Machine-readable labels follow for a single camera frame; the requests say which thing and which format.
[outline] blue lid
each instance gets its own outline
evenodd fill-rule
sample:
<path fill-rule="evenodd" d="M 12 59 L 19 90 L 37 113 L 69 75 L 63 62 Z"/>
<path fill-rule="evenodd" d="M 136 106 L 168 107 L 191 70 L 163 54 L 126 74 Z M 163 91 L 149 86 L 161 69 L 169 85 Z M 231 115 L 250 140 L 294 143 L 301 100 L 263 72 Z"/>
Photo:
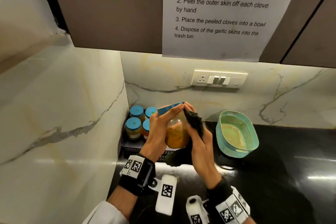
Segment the blue lid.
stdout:
<path fill-rule="evenodd" d="M 157 111 L 156 107 L 148 107 L 145 111 L 146 117 L 149 119 L 149 117 L 152 114 L 156 113 L 156 111 Z"/>
<path fill-rule="evenodd" d="M 126 121 L 126 127 L 129 129 L 129 130 L 138 130 L 140 127 L 141 127 L 141 120 L 137 117 L 132 117 L 132 118 L 129 118 L 127 121 Z"/>
<path fill-rule="evenodd" d="M 149 120 L 145 120 L 142 124 L 142 127 L 143 127 L 144 130 L 149 132 Z"/>
<path fill-rule="evenodd" d="M 129 109 L 129 112 L 134 117 L 140 117 L 144 113 L 144 109 L 139 105 L 135 105 Z"/>
<path fill-rule="evenodd" d="M 179 104 L 184 104 L 184 102 L 179 102 L 179 103 L 176 103 L 176 104 L 173 104 L 173 105 L 168 105 L 166 107 L 162 107 L 162 108 L 157 110 L 157 114 L 159 116 L 161 116 L 161 115 L 165 114 L 166 112 L 168 112 L 171 108 L 176 107 Z"/>

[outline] teal basket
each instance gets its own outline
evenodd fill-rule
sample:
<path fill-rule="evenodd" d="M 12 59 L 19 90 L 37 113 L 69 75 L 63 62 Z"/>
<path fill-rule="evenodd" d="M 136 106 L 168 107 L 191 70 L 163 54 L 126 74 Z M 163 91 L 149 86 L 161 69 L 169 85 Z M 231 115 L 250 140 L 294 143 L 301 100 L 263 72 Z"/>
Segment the teal basket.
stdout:
<path fill-rule="evenodd" d="M 216 137 L 220 150 L 233 158 L 243 158 L 259 146 L 252 122 L 240 112 L 224 111 L 220 114 Z"/>

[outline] jar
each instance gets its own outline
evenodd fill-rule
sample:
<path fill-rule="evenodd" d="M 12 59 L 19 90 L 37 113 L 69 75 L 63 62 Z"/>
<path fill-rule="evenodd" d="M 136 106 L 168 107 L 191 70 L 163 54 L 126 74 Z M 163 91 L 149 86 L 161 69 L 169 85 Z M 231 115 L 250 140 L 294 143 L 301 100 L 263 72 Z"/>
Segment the jar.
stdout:
<path fill-rule="evenodd" d="M 129 116 L 139 118 L 141 120 L 141 124 L 146 119 L 144 109 L 139 105 L 132 106 L 131 109 L 129 109 Z"/>
<path fill-rule="evenodd" d="M 163 115 L 168 112 L 172 107 L 175 107 L 183 102 L 162 107 L 157 110 L 158 115 Z M 178 149 L 187 146 L 190 141 L 190 136 L 187 131 L 186 124 L 188 123 L 184 112 L 180 112 L 174 119 L 167 125 L 166 144 L 169 148 Z"/>
<path fill-rule="evenodd" d="M 126 133 L 131 140 L 137 140 L 141 136 L 141 120 L 137 117 L 126 121 Z"/>
<path fill-rule="evenodd" d="M 156 107 L 148 107 L 145 111 L 146 119 L 149 119 L 149 117 L 152 114 L 156 113 L 156 111 L 157 111 Z"/>
<path fill-rule="evenodd" d="M 145 120 L 142 124 L 142 135 L 147 141 L 148 136 L 149 136 L 149 120 Z"/>

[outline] cabinet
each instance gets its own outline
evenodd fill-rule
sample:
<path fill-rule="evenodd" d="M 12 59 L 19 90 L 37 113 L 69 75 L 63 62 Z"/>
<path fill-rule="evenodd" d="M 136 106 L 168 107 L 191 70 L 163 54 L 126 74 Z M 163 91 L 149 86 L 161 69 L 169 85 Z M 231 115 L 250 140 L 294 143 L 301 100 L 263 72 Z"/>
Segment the cabinet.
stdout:
<path fill-rule="evenodd" d="M 320 1 L 290 2 L 260 58 L 261 62 L 280 63 Z M 58 2 L 73 43 L 77 47 L 162 52 L 162 0 L 58 0 Z M 300 56 L 294 54 L 304 53 L 306 50 L 302 44 L 300 45 L 300 41 L 285 59 L 285 63 L 306 64 L 305 59 L 302 60 Z"/>
<path fill-rule="evenodd" d="M 336 68 L 336 0 L 324 0 L 283 64 Z"/>

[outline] switch panel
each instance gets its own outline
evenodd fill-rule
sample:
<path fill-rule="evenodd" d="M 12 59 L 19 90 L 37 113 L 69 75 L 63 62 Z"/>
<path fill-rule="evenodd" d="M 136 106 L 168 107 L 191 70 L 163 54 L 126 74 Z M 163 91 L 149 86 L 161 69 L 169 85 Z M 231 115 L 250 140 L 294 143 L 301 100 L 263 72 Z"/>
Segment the switch panel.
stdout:
<path fill-rule="evenodd" d="M 247 73 L 195 70 L 191 85 L 217 88 L 240 88 Z"/>

